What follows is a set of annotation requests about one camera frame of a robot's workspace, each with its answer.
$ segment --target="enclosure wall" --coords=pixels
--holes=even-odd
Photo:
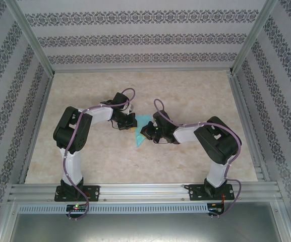
[[[237,73],[263,158],[291,218],[291,1],[279,1]]]
[[[0,1],[0,215],[23,172],[49,77]]]
[[[230,68],[265,0],[18,1],[56,71]]]

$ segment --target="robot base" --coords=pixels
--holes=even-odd
[[[231,184],[226,184],[218,188],[214,188],[205,179],[204,184],[191,184],[186,185],[185,189],[189,190],[190,201],[209,201],[209,200],[234,200],[234,191]]]
[[[56,202],[83,202],[85,198],[71,185],[65,183],[63,180],[57,186],[55,191],[54,200]],[[77,187],[87,195],[90,202],[98,202],[100,186],[84,186],[82,179]]]

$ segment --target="marble floor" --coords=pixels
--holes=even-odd
[[[226,72],[204,71],[55,74],[26,183],[60,182],[62,159],[52,134],[67,106],[97,105],[128,87],[136,90],[133,105],[138,115],[153,115],[153,100],[160,98],[177,123],[205,122],[218,116],[243,143],[228,177],[257,181]],[[90,129],[81,167],[85,183],[201,183],[210,159],[199,142],[173,145],[145,140],[136,148],[135,133],[102,122]]]

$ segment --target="metal extrusion bar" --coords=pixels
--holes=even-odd
[[[237,183],[231,183],[235,194],[239,190]],[[99,201],[93,204],[145,204],[145,203],[198,203],[190,201],[188,184],[102,184]],[[8,203],[17,204],[59,204],[54,201],[57,185],[13,185]],[[274,202],[282,201],[282,195],[275,181],[244,182],[238,202]],[[200,203],[218,203],[200,201]]]

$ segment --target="blue fabric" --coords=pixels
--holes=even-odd
[[[141,129],[146,126],[149,121],[152,120],[151,115],[136,115],[135,119],[137,120],[137,128],[135,130],[135,140],[136,147],[139,147],[141,143],[145,140],[145,137],[141,135]]]

